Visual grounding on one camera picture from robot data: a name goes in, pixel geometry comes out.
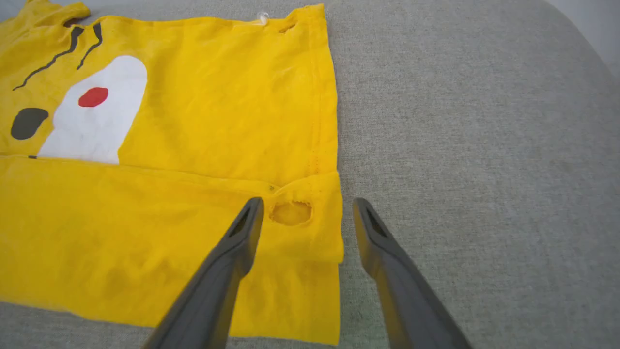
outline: black stripe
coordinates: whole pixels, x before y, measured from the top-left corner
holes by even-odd
[[[99,39],[99,42],[97,42],[96,44],[94,44],[93,46],[88,48],[88,51],[86,51],[86,54],[84,55],[84,58],[82,58],[82,61],[79,62],[79,65],[77,66],[77,70],[79,70],[80,68],[82,68],[82,65],[84,65],[84,60],[86,59],[86,56],[88,56],[88,54],[93,51],[95,48],[97,48],[97,46],[101,45],[101,43],[104,41],[104,38],[101,36],[101,23],[97,23],[95,25],[92,26],[92,28],[95,30],[95,36],[97,37],[97,39]]]
[[[34,74],[37,74],[39,71],[45,70],[49,67],[51,67],[52,64],[54,64],[54,62],[58,59],[58,57],[62,56],[62,55],[66,55],[67,53],[71,53],[73,52],[73,50],[76,49],[77,45],[78,45],[78,36],[80,36],[82,33],[84,32],[84,29],[80,28],[80,27],[74,27],[73,30],[71,31],[71,47],[69,47],[69,50],[66,50],[64,52],[61,52],[57,55],[54,56],[54,58],[51,59],[51,61],[49,63],[47,63],[46,66],[42,66],[41,68],[33,71],[32,73],[30,73],[26,79],[24,79],[24,83],[22,83],[21,85],[19,85],[18,87],[14,88],[13,91],[15,91],[18,88],[22,88],[24,86],[26,86],[26,83],[28,82],[28,79],[30,79]]]

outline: red circle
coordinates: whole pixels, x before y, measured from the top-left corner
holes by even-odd
[[[77,103],[81,107],[96,107],[108,98],[107,88],[91,88],[79,98]]]

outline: folded fabric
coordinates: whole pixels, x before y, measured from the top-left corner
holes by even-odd
[[[337,344],[342,197],[322,5],[141,22],[26,3],[0,24],[0,301],[156,325],[250,197],[232,336]]]

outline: white wall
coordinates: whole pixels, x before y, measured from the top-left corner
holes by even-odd
[[[620,0],[547,0],[566,15],[620,79]]]

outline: printed graphic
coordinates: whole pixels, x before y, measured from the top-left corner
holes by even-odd
[[[104,69],[69,88],[54,113],[54,131],[38,156],[118,164],[140,108],[146,67],[131,56],[116,57]]]

